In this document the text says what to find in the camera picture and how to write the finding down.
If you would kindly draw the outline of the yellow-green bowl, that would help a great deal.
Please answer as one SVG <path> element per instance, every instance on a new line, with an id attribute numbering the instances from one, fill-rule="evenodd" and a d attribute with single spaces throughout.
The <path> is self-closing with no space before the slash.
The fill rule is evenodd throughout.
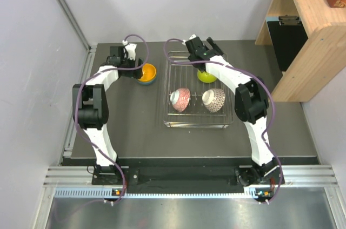
<path id="1" fill-rule="evenodd" d="M 200 70 L 197 70 L 197 78 L 199 81 L 207 84 L 217 81 L 217 77 L 215 77 L 214 75 L 207 72 L 202 72 Z"/>

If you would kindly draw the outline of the orange bowl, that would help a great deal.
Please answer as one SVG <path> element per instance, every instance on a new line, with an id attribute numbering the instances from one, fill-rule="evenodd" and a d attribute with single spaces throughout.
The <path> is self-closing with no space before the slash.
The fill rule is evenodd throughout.
<path id="1" fill-rule="evenodd" d="M 138 79 L 140 83 L 152 82 L 157 75 L 157 70 L 154 65 L 150 63 L 145 63 L 142 67 L 142 77 Z"/>

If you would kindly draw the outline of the blue bowl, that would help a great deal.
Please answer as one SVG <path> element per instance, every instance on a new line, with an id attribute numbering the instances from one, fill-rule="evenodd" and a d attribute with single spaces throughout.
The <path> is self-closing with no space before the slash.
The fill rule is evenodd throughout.
<path id="1" fill-rule="evenodd" d="M 156 80 L 156 76 L 153 77 L 153 78 L 150 79 L 150 80 L 140 80 L 140 79 L 137 79 L 137 82 L 138 82 L 140 85 L 147 86 L 147 85 L 151 85 L 152 83 L 154 83 L 155 80 Z"/>

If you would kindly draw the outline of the brown lattice patterned bowl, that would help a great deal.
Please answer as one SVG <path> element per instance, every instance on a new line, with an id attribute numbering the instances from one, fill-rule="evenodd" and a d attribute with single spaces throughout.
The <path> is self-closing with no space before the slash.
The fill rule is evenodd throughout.
<path id="1" fill-rule="evenodd" d="M 215 113 L 225 103 L 225 92 L 222 89 L 209 89 L 203 93 L 202 101 L 208 111 Z"/>

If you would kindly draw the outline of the metal wire dish rack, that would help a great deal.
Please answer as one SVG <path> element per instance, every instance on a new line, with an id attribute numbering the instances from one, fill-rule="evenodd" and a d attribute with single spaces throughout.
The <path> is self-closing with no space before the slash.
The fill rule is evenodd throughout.
<path id="1" fill-rule="evenodd" d="M 168 127 L 188 128 L 226 128 L 233 122 L 233 94 L 219 80 L 204 83 L 197 77 L 198 69 L 187 62 L 187 51 L 170 51 L 165 65 L 165 81 L 163 92 L 163 122 Z M 170 102 L 172 92 L 177 89 L 190 90 L 190 102 L 183 112 L 178 112 Z M 211 113 L 202 101 L 202 95 L 209 89 L 222 89 L 225 92 L 224 105 L 215 113 Z"/>

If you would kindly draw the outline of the black white patterned bowl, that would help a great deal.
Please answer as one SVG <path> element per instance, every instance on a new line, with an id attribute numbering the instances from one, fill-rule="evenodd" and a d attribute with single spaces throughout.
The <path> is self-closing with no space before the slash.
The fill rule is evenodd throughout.
<path id="1" fill-rule="evenodd" d="M 176 111 L 183 112 L 189 105 L 190 97 L 191 93 L 188 88 L 179 88 L 171 93 L 170 102 Z"/>

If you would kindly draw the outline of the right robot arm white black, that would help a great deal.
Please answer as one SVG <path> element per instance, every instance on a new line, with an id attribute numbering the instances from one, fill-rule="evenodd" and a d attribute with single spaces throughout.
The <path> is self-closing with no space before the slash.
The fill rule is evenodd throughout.
<path id="1" fill-rule="evenodd" d="M 252 159 L 252 167 L 236 169 L 237 180 L 243 186 L 266 183 L 277 167 L 277 160 L 269 149 L 267 134 L 269 90 L 260 78 L 228 63 L 223 57 L 224 52 L 211 38 L 207 42 L 211 47 L 192 35 L 183 44 L 187 47 L 188 59 L 193 66 L 215 76 L 235 96 L 234 111 L 247 129 Z"/>

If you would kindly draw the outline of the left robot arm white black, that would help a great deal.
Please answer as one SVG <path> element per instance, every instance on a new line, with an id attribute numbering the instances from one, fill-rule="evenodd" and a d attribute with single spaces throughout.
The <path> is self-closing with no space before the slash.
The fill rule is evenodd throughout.
<path id="1" fill-rule="evenodd" d="M 94 185 L 124 184 L 124 173 L 117 164 L 107 129 L 109 107 L 107 89 L 120 77 L 139 79 L 142 77 L 142 59 L 136 58 L 135 43 L 112 46 L 110 55 L 98 71 L 83 84 L 72 87 L 73 119 L 76 130 L 82 130 L 96 155 Z"/>

